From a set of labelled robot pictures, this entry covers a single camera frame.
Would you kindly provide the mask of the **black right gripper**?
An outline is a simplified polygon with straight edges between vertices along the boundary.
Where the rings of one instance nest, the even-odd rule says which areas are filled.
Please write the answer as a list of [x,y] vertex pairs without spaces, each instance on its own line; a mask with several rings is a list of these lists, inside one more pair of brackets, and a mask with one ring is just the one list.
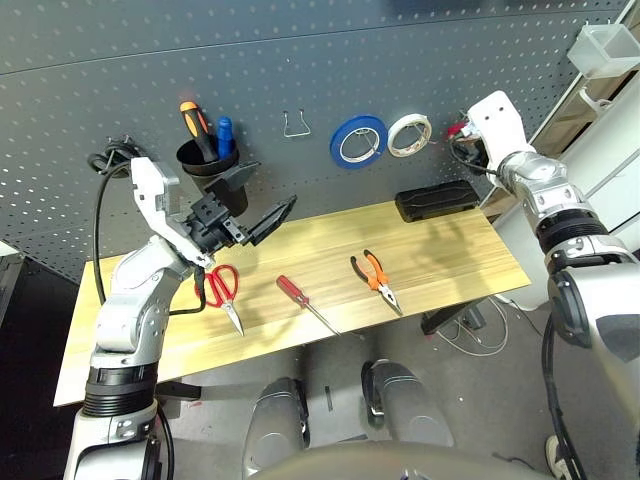
[[469,157],[468,162],[476,171],[488,171],[489,158],[486,152],[484,142],[475,140],[468,145]]

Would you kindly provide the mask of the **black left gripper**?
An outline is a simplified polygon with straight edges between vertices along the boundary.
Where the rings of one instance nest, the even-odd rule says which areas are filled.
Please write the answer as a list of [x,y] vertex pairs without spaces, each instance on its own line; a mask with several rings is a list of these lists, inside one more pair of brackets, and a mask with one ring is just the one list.
[[216,174],[205,187],[207,194],[191,205],[191,212],[182,225],[203,254],[214,255],[236,244],[257,246],[275,232],[292,211],[296,195],[277,202],[248,232],[221,202],[246,203],[245,184],[260,165],[258,161],[239,163]]

